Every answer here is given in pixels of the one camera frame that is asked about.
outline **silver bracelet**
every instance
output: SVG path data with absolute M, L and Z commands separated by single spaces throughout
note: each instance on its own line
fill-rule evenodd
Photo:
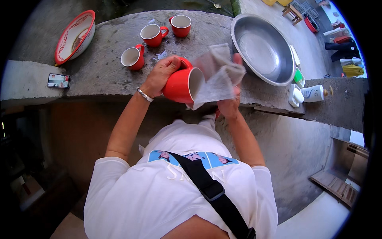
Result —
M 145 93 L 143 93 L 143 91 L 141 91 L 141 89 L 139 89 L 139 87 L 137 88 L 137 91 L 146 99 L 148 100 L 149 102 L 152 102 L 154 99 L 151 98 L 150 96 L 146 95 Z

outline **smartphone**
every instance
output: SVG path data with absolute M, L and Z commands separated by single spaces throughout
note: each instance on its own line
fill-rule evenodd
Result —
M 49 74 L 48 87 L 69 88 L 70 76 L 60 74 Z

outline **plastic crate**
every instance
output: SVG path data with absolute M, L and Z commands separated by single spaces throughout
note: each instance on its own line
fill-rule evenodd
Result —
M 294 6 L 295 9 L 301 13 L 301 15 L 305 13 L 305 8 L 303 8 L 303 6 L 301 5 L 299 1 L 293 0 L 290 4 Z
M 312 5 L 310 5 L 310 3 L 307 1 L 304 1 L 301 5 L 305 9 L 305 12 L 312 18 L 318 18 L 320 16 L 318 15 L 318 12 L 312 7 Z
M 302 7 L 306 10 L 306 9 L 309 9 L 309 8 L 313 8 L 312 5 L 310 5 L 310 3 L 308 3 L 307 1 L 304 1 L 302 4 Z
M 312 8 L 312 9 L 307 9 L 306 13 L 309 14 L 312 18 L 318 18 L 320 15 L 318 15 L 318 12 Z

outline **stainless steel basin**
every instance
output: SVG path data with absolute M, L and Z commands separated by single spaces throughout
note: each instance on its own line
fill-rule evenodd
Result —
M 295 59 L 283 35 L 254 14 L 240 14 L 231 24 L 233 44 L 247 66 L 265 82 L 286 86 L 295 76 Z

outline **red enamel mug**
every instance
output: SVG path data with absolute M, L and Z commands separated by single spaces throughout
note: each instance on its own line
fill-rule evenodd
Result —
M 151 47 L 158 47 L 162 42 L 162 38 L 167 36 L 167 34 L 167 27 L 158 26 L 156 24 L 147 25 L 141 30 L 141 38 Z
M 199 68 L 193 67 L 188 60 L 182 57 L 179 59 L 181 62 L 180 70 L 169 77 L 163 88 L 163 95 L 167 99 L 179 103 L 191 104 L 206 80 Z
M 185 15 L 172 16 L 169 19 L 172 31 L 177 37 L 186 37 L 191 29 L 191 19 Z
M 138 44 L 124 51 L 121 55 L 122 65 L 128 67 L 130 70 L 140 70 L 144 65 L 144 46 Z

